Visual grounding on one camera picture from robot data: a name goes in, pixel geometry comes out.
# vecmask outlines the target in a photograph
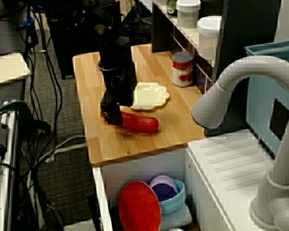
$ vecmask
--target red toy sausage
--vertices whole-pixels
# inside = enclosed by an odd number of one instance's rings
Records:
[[[158,120],[154,117],[134,115],[126,112],[121,112],[121,114],[123,123],[119,126],[120,128],[152,133],[157,131],[159,127]]]

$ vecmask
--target white container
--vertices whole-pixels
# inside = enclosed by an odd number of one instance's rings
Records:
[[[196,27],[200,6],[200,0],[177,0],[179,26]]]
[[[154,4],[167,4],[167,0],[152,0]]]
[[[215,60],[221,21],[221,16],[208,16],[198,21],[198,53],[204,59]]]

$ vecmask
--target wooden table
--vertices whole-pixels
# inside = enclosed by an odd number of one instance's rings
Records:
[[[132,132],[107,124],[100,116],[100,101],[105,91],[102,72],[97,68],[99,54],[88,53],[73,58],[83,125],[92,166],[105,166],[148,155],[186,147],[190,141],[203,139],[203,129],[191,117],[191,108],[201,97],[196,86],[179,88],[171,81],[171,53],[152,53],[151,44],[131,47],[138,82],[157,82],[165,86],[170,99],[163,108],[152,112],[122,111],[153,116],[159,121],[155,134]]]

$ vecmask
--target white plate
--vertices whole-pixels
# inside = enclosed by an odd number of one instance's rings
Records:
[[[134,110],[152,110],[163,106],[169,93],[164,86],[154,82],[139,82],[134,90]]]

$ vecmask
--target paper plate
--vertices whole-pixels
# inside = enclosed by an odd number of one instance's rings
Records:
[[[131,107],[134,110],[152,110],[162,107],[169,93],[164,86],[154,82],[139,82],[134,90],[134,103]]]
[[[127,184],[119,197],[119,217],[125,231],[158,231],[161,212],[158,198],[141,181]]]

